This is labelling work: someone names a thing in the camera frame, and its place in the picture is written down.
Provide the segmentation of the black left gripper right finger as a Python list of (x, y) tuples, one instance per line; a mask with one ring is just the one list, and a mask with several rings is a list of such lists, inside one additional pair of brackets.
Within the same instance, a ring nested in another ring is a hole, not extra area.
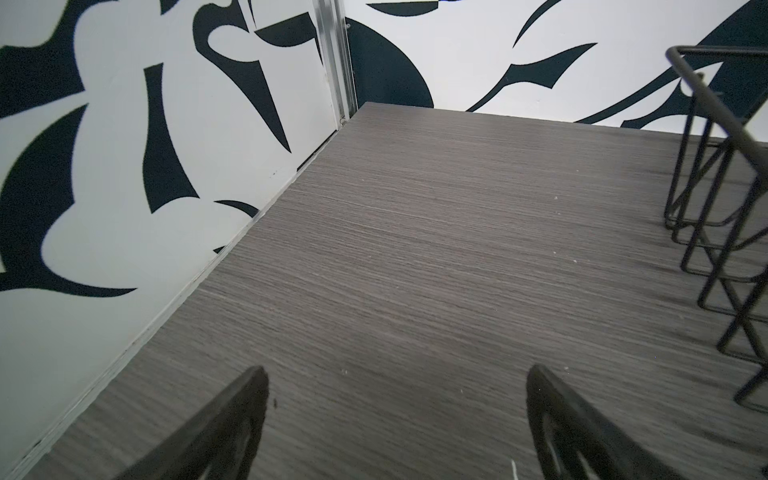
[(680, 479), (553, 371), (533, 365), (526, 378), (528, 423), (546, 479)]

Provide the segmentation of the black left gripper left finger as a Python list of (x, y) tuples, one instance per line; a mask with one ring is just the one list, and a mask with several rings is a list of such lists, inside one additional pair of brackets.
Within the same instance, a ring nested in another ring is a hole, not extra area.
[(119, 479), (246, 479), (258, 452), (269, 377), (251, 367)]

